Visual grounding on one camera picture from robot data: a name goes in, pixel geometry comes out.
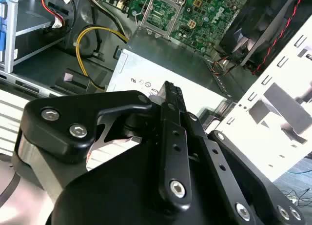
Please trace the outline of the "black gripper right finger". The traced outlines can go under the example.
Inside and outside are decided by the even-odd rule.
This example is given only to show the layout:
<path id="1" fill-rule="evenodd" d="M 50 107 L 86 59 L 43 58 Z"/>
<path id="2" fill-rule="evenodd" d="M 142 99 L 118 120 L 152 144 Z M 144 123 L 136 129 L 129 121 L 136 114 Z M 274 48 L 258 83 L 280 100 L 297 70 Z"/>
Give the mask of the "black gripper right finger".
<path id="1" fill-rule="evenodd" d="M 186 129 L 187 150 L 199 159 L 201 198 L 211 186 L 209 205 L 221 225 L 303 225 L 298 208 L 221 132 L 206 134 L 188 112 L 182 91 L 174 87 Z"/>

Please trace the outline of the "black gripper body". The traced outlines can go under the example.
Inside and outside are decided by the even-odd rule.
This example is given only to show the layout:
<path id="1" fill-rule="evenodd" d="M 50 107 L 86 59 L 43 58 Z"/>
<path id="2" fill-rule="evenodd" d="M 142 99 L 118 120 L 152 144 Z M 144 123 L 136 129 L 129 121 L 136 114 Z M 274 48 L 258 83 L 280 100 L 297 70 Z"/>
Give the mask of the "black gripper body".
<path id="1" fill-rule="evenodd" d="M 55 204 L 54 225 L 233 225 L 211 176 L 189 159 L 192 202 L 184 212 L 165 204 L 157 187 L 159 152 L 135 146 L 73 180 Z"/>

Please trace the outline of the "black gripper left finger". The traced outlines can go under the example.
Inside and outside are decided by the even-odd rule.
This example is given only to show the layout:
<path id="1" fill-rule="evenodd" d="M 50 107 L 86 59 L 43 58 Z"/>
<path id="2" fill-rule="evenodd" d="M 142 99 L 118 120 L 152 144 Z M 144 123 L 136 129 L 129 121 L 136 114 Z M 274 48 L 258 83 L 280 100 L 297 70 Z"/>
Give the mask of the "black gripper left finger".
<path id="1" fill-rule="evenodd" d="M 132 90 L 29 102 L 15 147 L 20 172 L 33 171 L 57 202 L 67 185 L 89 172 L 86 160 L 96 144 L 139 137 L 139 145 L 159 152 L 162 201 L 174 211 L 187 210 L 192 201 L 187 138 L 174 87 L 165 82 L 154 101 Z"/>

